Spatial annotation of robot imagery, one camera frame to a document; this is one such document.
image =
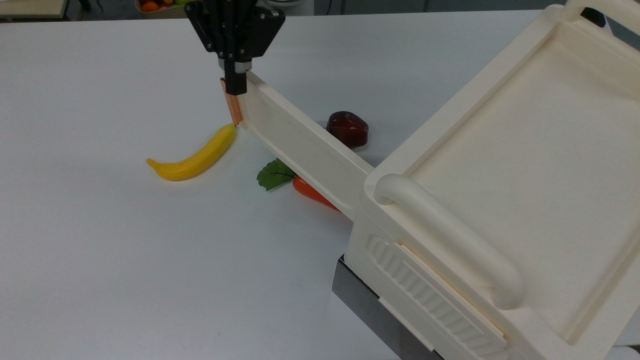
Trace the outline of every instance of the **orange fruit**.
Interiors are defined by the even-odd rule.
[[[154,3],[153,1],[149,1],[148,3],[145,3],[144,5],[142,5],[142,11],[145,13],[156,12],[159,9],[160,9],[160,6],[158,6],[158,4]]]

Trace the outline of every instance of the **yellow banana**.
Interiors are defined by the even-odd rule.
[[[207,145],[189,158],[179,163],[158,163],[153,159],[147,159],[147,164],[152,167],[159,177],[165,180],[181,181],[196,177],[215,162],[227,151],[236,136],[236,125],[225,125],[209,140]]]

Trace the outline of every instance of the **cream plastic tray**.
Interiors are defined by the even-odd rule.
[[[255,76],[240,97],[446,360],[602,360],[640,305],[640,53],[585,6],[640,33],[633,0],[550,6],[375,169]]]

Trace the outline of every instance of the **white handle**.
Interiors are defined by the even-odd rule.
[[[526,289],[511,260],[415,181],[397,174],[385,175],[376,184],[373,197],[381,205],[396,202],[472,263],[493,285],[491,298],[497,308],[507,310],[520,305]]]
[[[640,35],[640,4],[634,0],[568,0],[561,16],[566,21],[575,21],[584,8],[596,9]]]

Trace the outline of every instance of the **red apple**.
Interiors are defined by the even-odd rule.
[[[358,115],[338,111],[329,116],[326,130],[350,149],[363,146],[369,139],[369,125]]]

